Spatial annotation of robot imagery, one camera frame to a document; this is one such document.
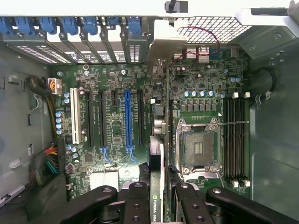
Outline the metal socket cover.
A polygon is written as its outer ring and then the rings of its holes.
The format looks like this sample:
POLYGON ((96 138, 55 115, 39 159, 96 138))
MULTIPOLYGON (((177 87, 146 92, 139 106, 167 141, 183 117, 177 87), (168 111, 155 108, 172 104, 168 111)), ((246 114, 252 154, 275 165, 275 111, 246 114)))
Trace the metal socket cover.
POLYGON ((219 179, 222 170, 222 165, 206 165, 203 167, 182 167, 179 178, 185 182, 195 180, 199 177, 204 179, 219 179))

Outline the silver chipset heatsink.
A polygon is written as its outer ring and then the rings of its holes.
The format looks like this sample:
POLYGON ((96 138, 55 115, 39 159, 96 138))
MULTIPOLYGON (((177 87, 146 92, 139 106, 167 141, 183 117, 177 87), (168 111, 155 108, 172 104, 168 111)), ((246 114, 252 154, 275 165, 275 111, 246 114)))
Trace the silver chipset heatsink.
POLYGON ((99 186, 111 186, 119 190, 119 177, 117 171, 95 172, 90 175, 90 190, 99 186))

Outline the CPU socket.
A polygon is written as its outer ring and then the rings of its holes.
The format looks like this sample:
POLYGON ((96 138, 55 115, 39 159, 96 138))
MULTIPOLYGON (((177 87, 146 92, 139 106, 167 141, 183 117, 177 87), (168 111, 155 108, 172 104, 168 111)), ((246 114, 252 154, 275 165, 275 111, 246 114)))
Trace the CPU socket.
MULTIPOLYGON (((218 123, 211 118, 209 123, 218 123)), ((180 118, 175 130, 175 167, 221 165, 221 129, 209 123, 187 123, 180 118)))

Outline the black RAM slot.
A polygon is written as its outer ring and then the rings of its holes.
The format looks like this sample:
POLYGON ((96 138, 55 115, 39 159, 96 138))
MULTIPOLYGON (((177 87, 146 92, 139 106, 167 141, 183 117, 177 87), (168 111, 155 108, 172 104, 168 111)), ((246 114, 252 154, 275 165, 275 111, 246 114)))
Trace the black RAM slot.
MULTIPOLYGON (((230 99, 230 122, 235 121, 235 101, 234 99, 230 99)), ((232 186, 236 186, 235 180, 235 125, 230 125, 230 180, 232 186)))
POLYGON ((246 124, 248 121, 245 116, 246 103, 244 98, 240 98, 240 121, 243 123, 240 124, 240 134, 241 134, 241 162, 240 162, 240 185, 242 187, 248 186, 248 179, 246 176, 246 124))
MULTIPOLYGON (((229 111, 228 111, 228 98, 224 98, 223 100, 223 122, 227 123, 229 122, 229 111)), ((225 181, 228 181, 228 175, 229 175, 229 162, 228 162, 228 126, 224 125, 223 126, 223 141, 224 141, 224 179, 225 181)))
MULTIPOLYGON (((235 102, 235 121, 240 121, 240 101, 239 98, 235 102)), ((236 152, 236 172, 235 177, 238 179, 240 175, 240 168, 239 168, 239 124, 235 124, 235 134, 236 134, 236 140, 235 140, 235 152, 236 152)))

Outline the long black expansion slot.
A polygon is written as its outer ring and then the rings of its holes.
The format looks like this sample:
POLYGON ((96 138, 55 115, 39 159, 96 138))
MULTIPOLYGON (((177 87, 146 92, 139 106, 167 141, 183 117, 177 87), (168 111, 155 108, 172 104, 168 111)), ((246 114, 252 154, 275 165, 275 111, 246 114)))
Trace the long black expansion slot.
POLYGON ((107 123, 106 123, 106 95, 104 91, 99 91, 99 133, 100 148, 107 147, 107 123))
POLYGON ((143 121, 143 94, 142 90, 137 91, 137 109, 138 109, 138 139, 139 145, 143 146, 143 131, 144 131, 144 121, 143 121))
POLYGON ((94 147, 94 119, 93 119, 93 95, 89 91, 85 93, 87 111, 88 145, 94 147))

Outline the blue expansion slot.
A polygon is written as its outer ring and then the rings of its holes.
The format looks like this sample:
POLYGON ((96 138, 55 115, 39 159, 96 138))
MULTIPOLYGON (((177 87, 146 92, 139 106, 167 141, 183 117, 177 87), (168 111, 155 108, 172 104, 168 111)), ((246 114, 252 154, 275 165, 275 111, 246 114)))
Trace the blue expansion slot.
POLYGON ((125 127, 126 127, 126 151, 131 153, 133 146, 133 128, 132 128, 132 112, 131 112, 131 91, 124 91, 125 105, 125 127))

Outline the black plastic shroud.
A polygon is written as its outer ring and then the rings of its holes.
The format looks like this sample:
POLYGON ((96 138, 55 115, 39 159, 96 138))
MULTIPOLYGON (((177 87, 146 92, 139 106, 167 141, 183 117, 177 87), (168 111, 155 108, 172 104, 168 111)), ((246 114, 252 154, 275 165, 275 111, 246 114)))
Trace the black plastic shroud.
POLYGON ((46 185, 26 189, 0 208, 0 224, 26 224, 67 202, 65 175, 46 185))

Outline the thin metal locking lever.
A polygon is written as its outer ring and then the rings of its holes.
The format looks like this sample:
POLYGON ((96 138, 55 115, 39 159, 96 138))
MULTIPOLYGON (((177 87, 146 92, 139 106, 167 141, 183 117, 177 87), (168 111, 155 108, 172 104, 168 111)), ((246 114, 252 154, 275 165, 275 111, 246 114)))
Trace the thin metal locking lever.
POLYGON ((249 121, 234 121, 234 122, 224 122, 224 123, 209 123, 208 126, 225 126, 225 125, 235 125, 235 124, 248 124, 249 121))

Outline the open black PC case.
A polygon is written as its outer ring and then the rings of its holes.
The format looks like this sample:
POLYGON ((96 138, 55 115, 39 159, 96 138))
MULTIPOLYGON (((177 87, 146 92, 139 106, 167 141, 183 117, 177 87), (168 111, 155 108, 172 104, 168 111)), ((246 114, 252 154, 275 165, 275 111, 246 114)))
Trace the open black PC case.
MULTIPOLYGON (((247 195, 223 188, 299 224, 299 0, 0 0, 0 17, 9 17, 14 29, 13 35, 0 33, 0 208, 65 175, 56 133, 55 97, 62 92, 56 70, 85 64, 148 68, 154 22, 165 20, 186 39, 169 68, 185 57, 202 60, 226 49, 248 58, 250 186, 247 195), (19 31, 19 16, 33 19, 35 35, 19 31), (41 28, 39 17, 45 16, 55 18, 55 35, 41 28), (77 35, 64 31, 66 16, 76 17, 77 35), (84 30, 87 16, 96 16, 97 35, 84 30), (120 25, 108 26, 109 16, 119 16, 120 25), (141 18, 141 35, 129 32, 130 16, 141 18)), ((190 184, 202 193, 210 188, 190 184)), ((26 224, 58 224, 71 201, 26 224)))

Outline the white expansion slot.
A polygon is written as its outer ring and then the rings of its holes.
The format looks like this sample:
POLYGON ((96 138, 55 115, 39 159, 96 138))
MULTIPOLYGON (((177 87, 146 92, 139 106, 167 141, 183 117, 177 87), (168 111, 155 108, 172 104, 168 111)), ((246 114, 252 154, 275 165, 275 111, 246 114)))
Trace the white expansion slot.
POLYGON ((81 137, 81 120, 80 120, 80 100, 79 89, 70 88, 70 103, 71 103, 71 131, 72 131, 72 143, 80 144, 82 142, 81 137))

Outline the green motherboard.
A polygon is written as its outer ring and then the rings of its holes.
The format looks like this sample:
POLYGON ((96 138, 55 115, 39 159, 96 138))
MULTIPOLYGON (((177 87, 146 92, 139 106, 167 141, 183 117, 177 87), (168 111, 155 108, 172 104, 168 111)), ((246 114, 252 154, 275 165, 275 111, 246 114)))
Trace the green motherboard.
MULTIPOLYGON (((180 118, 187 123, 209 123, 217 118, 223 123, 223 100, 228 98, 230 117, 230 99, 244 98, 245 116, 249 121, 249 97, 247 78, 249 60, 244 55, 232 55, 231 50, 222 50, 214 56, 202 60, 185 57, 176 62, 170 69, 170 128, 172 164, 175 166, 175 130, 180 118)), ((73 200, 90 191, 90 175, 95 172, 118 172, 119 189, 127 182, 139 180, 139 165, 150 165, 151 108, 150 99, 157 95, 158 87, 154 86, 147 67, 143 64, 122 65, 82 65, 63 66, 56 70, 56 76, 62 83, 62 92, 55 97, 56 133, 59 145, 64 147, 67 199, 73 200), (80 144, 72 143, 70 88, 79 89, 81 137, 80 144), (133 128, 133 150, 126 151, 126 127, 124 91, 131 91, 131 112, 133 128), (137 91, 143 94, 143 146, 138 139, 137 91), (85 93, 93 95, 94 147, 88 145, 87 111, 85 93), (106 95, 107 147, 100 148, 99 133, 99 91, 106 95), (111 106, 111 91, 117 91, 117 106, 111 106)), ((202 189, 221 186, 247 195, 250 186, 248 171, 248 134, 246 124, 246 176, 248 186, 242 187, 239 178, 236 186, 230 180, 230 125, 228 125, 228 181, 224 179, 224 141, 223 126, 221 129, 221 165, 219 179, 188 180, 202 189)), ((239 128, 239 165, 241 162, 241 128, 239 128)))

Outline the blue slot retention clip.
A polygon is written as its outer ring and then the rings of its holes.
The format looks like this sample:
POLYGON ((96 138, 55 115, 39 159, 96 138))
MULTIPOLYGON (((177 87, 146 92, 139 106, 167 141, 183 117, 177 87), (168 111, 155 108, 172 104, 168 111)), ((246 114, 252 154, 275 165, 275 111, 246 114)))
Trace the blue slot retention clip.
POLYGON ((119 16, 109 16, 107 18, 107 25, 108 26, 118 26, 120 25, 120 17, 119 16))
POLYGON ((70 35, 78 34, 78 24, 76 17, 66 16, 61 18, 64 31, 70 35))
POLYGON ((5 35, 13 35, 14 29, 12 21, 9 17, 0 17, 0 33, 5 35))
POLYGON ((57 33, 57 25, 54 17, 39 17, 41 28, 51 35, 57 33))
POLYGON ((127 18, 128 20, 128 30, 132 35, 141 35, 142 34, 142 26, 141 26, 141 18, 138 16, 130 16, 127 18))
POLYGON ((98 25, 96 16, 87 16, 83 17, 83 26, 84 30, 90 35, 97 35, 98 33, 98 25))
POLYGON ((36 34, 33 19, 31 17, 15 17, 15 23, 22 33, 33 36, 36 34))

